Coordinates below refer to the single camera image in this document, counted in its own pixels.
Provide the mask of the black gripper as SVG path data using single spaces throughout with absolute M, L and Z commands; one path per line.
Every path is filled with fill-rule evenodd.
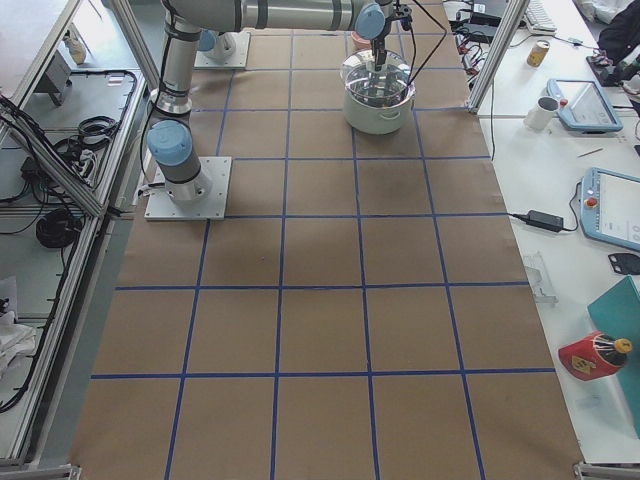
M 385 64 L 386 37 L 388 35 L 388 27 L 384 26 L 381 32 L 371 40 L 372 59 L 374 68 L 381 70 Z

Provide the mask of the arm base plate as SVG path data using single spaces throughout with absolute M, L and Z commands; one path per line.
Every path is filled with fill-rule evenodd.
M 236 51 L 230 59 L 223 63 L 216 63 L 213 60 L 205 57 L 199 51 L 196 54 L 194 63 L 195 69 L 210 69 L 210 70 L 229 70 L 229 69 L 241 69 L 246 68 L 249 45 L 250 45 L 250 33 L 249 32 L 226 32 L 231 33 L 235 37 Z
M 201 173 L 189 184 L 165 183 L 150 191 L 144 217 L 150 221 L 222 220 L 231 157 L 200 157 Z

